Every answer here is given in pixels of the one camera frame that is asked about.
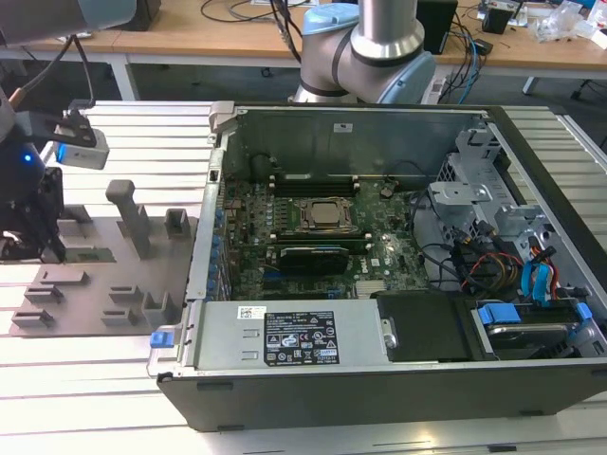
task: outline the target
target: cpu socket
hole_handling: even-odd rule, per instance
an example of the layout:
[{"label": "cpu socket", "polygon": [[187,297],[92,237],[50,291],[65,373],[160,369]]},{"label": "cpu socket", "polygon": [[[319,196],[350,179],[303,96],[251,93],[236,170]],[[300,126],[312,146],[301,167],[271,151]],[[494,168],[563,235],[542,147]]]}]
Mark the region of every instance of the cpu socket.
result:
[{"label": "cpu socket", "polygon": [[352,230],[350,202],[340,197],[299,202],[301,231]]}]

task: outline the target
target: power supply label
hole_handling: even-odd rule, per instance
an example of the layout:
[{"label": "power supply label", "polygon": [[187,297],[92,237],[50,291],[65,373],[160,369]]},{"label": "power supply label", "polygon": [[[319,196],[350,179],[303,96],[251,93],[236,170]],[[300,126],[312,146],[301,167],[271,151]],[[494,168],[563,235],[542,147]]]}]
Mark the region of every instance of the power supply label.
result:
[{"label": "power supply label", "polygon": [[266,313],[264,361],[269,367],[340,363],[332,311]]}]

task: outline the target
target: blue led light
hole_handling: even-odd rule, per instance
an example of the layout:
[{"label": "blue led light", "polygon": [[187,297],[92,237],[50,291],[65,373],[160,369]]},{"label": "blue led light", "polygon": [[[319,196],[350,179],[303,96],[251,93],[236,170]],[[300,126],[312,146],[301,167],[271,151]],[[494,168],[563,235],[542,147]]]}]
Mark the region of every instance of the blue led light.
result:
[{"label": "blue led light", "polygon": [[57,161],[61,163],[64,160],[64,156],[65,144],[59,144],[59,147],[57,148]]}]

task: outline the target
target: metal case frame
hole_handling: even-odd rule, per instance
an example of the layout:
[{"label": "metal case frame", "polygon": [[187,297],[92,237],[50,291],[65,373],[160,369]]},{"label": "metal case frame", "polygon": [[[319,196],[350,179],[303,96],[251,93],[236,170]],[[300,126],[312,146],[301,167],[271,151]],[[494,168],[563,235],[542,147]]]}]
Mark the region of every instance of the metal case frame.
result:
[{"label": "metal case frame", "polygon": [[149,369],[157,374],[158,386],[192,428],[224,431],[544,415],[607,390],[607,358],[600,356],[445,364],[197,369],[207,305],[205,280],[200,277],[208,274],[222,163],[238,116],[255,109],[274,111],[274,115],[283,110],[300,114],[314,110],[345,115],[410,113],[419,118],[466,114],[486,122],[507,157],[524,175],[598,297],[598,304],[607,301],[603,298],[607,289],[607,254],[501,108],[219,103],[213,106],[211,116],[213,131],[217,133],[213,139],[216,149],[196,235],[187,308],[182,323],[176,327],[179,352],[177,357],[163,358],[162,352],[154,350]]}]

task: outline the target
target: blue cable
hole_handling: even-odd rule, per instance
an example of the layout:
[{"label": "blue cable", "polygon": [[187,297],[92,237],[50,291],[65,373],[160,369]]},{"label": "blue cable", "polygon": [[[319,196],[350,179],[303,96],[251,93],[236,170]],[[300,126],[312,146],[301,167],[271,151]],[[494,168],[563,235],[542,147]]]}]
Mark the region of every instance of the blue cable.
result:
[{"label": "blue cable", "polygon": [[461,104],[462,102],[464,102],[464,100],[470,93],[470,90],[472,89],[472,81],[474,81],[474,79],[476,77],[475,73],[476,73],[476,66],[477,66],[477,62],[478,62],[478,53],[476,52],[476,44],[474,43],[474,40],[469,35],[469,33],[467,33],[466,35],[463,35],[463,36],[465,38],[468,38],[470,41],[470,44],[472,45],[472,74],[470,74],[470,76],[468,78],[468,83],[466,84],[466,88],[464,89],[464,93],[462,94],[462,98],[459,99],[457,104]]}]

